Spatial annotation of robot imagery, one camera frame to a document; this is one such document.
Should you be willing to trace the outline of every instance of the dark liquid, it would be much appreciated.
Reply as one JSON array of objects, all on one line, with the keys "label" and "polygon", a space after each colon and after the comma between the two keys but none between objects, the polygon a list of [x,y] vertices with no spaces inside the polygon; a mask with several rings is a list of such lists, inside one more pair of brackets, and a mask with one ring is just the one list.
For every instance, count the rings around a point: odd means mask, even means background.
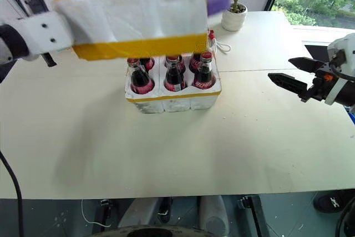
[{"label": "dark liquid", "polygon": [[201,54],[194,54],[194,59],[200,61]]},{"label": "dark liquid", "polygon": [[165,77],[166,81],[170,84],[182,84],[184,81],[184,76],[180,73],[177,67],[171,68]]},{"label": "dark liquid", "polygon": [[150,78],[148,74],[141,69],[135,70],[131,76],[132,84],[137,87],[146,86],[149,83],[149,80]]},{"label": "dark liquid", "polygon": [[149,62],[150,58],[141,58],[139,60],[141,65],[146,65]]},{"label": "dark liquid", "polygon": [[200,83],[208,83],[212,80],[212,71],[209,67],[202,66],[200,71],[195,73],[195,79]]}]

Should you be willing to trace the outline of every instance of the bottle cap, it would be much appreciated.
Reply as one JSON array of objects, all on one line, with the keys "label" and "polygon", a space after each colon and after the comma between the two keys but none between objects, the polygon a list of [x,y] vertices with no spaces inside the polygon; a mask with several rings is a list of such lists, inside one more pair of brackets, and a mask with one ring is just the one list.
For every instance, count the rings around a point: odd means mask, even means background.
[{"label": "bottle cap", "polygon": [[127,63],[128,64],[136,64],[136,63],[138,63],[139,62],[139,59],[137,59],[137,58],[128,58],[127,59]]},{"label": "bottle cap", "polygon": [[172,62],[172,63],[178,62],[179,61],[179,56],[167,56],[166,57],[166,61]]},{"label": "bottle cap", "polygon": [[211,62],[212,61],[212,53],[209,51],[203,52],[201,54],[201,60],[206,61],[206,62]]}]

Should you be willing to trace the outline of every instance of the red bottle label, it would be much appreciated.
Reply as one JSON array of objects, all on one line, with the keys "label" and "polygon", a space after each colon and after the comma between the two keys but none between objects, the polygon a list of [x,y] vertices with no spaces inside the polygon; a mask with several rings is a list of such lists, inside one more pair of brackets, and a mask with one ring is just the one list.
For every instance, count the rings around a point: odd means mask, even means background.
[{"label": "red bottle label", "polygon": [[146,93],[149,93],[150,91],[152,91],[154,88],[154,82],[152,79],[149,80],[149,83],[145,86],[141,86],[141,87],[138,87],[138,86],[134,86],[132,83],[131,83],[131,89],[134,93],[136,94],[146,94]]},{"label": "red bottle label", "polygon": [[195,69],[197,70],[199,68],[199,61],[197,61],[194,57],[191,58],[191,61],[190,61],[190,65],[192,67],[192,69]]},{"label": "red bottle label", "polygon": [[216,77],[213,76],[212,79],[206,83],[201,83],[197,79],[194,79],[192,86],[205,90],[211,88],[215,83],[216,83]]},{"label": "red bottle label", "polygon": [[185,81],[179,84],[170,84],[167,81],[164,81],[164,86],[167,90],[172,92],[178,92],[186,88]]}]

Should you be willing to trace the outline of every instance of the purple object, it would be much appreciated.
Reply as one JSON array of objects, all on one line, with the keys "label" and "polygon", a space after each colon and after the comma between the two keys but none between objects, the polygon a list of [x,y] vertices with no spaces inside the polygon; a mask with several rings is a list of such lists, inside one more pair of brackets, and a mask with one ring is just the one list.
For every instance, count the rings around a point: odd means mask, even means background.
[{"label": "purple object", "polygon": [[230,9],[231,0],[207,0],[208,16]]}]

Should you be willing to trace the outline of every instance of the white flower pot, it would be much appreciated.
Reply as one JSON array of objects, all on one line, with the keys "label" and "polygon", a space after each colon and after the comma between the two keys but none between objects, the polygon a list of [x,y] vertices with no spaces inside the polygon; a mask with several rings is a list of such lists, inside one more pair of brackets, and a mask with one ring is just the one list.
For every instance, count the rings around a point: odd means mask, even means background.
[{"label": "white flower pot", "polygon": [[222,16],[222,27],[227,31],[239,31],[245,21],[246,15],[248,14],[248,9],[245,5],[245,11],[242,13],[233,13],[230,11],[224,11]]}]

